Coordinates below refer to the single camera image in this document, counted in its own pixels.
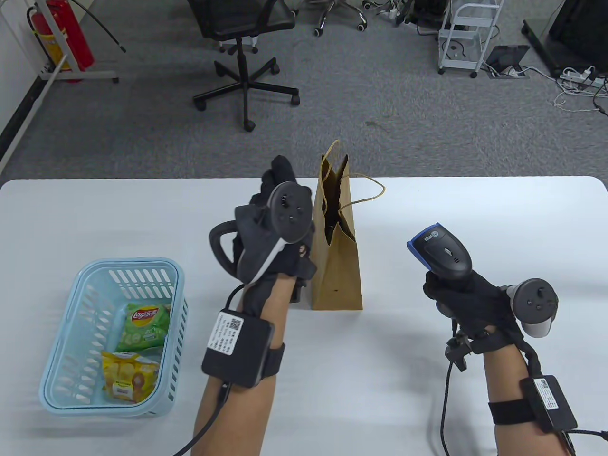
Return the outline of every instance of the fire extinguisher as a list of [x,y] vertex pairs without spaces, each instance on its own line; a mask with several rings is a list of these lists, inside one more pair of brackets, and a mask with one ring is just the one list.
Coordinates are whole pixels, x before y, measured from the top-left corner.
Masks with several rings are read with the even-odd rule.
[[[103,30],[114,40],[114,42],[120,47],[123,52],[126,49],[116,40],[114,35],[97,19],[87,8],[82,6],[76,0],[70,0],[80,6],[87,14],[89,14],[102,28]],[[57,23],[57,26],[63,36],[65,37],[70,50],[74,54],[74,58],[78,64],[78,68],[81,71],[85,71],[95,63],[95,58],[89,48],[89,44],[86,42],[86,38],[82,33],[82,29],[74,11],[69,4],[68,0],[46,0],[46,4],[53,16],[53,19]],[[43,47],[44,53],[46,54],[49,61],[54,65],[57,65],[63,57],[63,51],[59,47],[53,32],[51,31],[46,19],[43,14],[38,10],[38,5],[35,4],[27,10],[27,20],[30,28],[36,35],[38,42]],[[62,71],[70,71],[71,68],[67,62],[65,62]]]

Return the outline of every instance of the red fire extinguisher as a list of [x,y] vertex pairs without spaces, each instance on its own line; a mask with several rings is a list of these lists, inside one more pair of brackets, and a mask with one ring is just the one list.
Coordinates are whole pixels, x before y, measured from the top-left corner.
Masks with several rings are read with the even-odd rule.
[[[50,12],[53,14],[53,19],[57,22],[59,30],[61,30],[65,36],[67,44],[74,54],[74,58],[78,63],[78,68],[81,71],[85,71],[95,63],[95,58],[93,57],[89,44],[86,42],[86,38],[76,20],[76,16],[74,16],[72,7],[67,0],[47,0],[46,4],[49,6]],[[42,13],[36,11],[32,14],[31,22],[51,59],[53,59],[55,64],[59,63],[61,57],[63,57],[63,52],[59,48],[57,40],[53,36],[53,32]],[[63,69],[69,69],[69,65],[66,63]]]

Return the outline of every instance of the power strip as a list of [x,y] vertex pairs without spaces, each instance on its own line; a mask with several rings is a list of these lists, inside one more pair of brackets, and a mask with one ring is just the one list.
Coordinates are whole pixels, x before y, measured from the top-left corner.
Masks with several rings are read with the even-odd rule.
[[604,85],[604,78],[595,78],[595,80],[593,82],[591,82],[591,80],[585,79],[585,76],[582,76],[580,73],[573,72],[573,71],[564,71],[562,73],[562,75],[560,76],[560,78],[565,79],[567,81],[572,81],[572,82],[575,82],[578,84],[585,83],[586,85],[593,86],[597,89],[599,89],[601,86]]

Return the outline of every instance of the brown paper bag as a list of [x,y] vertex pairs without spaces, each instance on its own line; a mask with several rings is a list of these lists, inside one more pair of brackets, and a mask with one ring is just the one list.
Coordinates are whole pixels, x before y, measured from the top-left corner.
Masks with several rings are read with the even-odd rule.
[[337,156],[339,152],[340,142],[335,141],[323,156],[314,199],[316,230],[311,259],[317,266],[317,274],[312,280],[313,310],[363,310],[352,206],[376,199],[385,190],[382,184],[372,179],[382,187],[382,193],[352,202],[350,176],[363,175],[349,172],[348,155],[334,170],[328,156]]

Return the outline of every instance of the white wall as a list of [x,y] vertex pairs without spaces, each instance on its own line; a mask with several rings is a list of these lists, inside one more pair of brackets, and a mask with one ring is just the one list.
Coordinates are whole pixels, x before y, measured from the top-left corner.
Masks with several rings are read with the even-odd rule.
[[[81,3],[88,7],[92,0]],[[28,6],[27,0],[8,0],[0,10],[0,132],[36,79],[35,68],[44,65],[44,54],[27,25]],[[74,11],[80,20],[82,10]]]

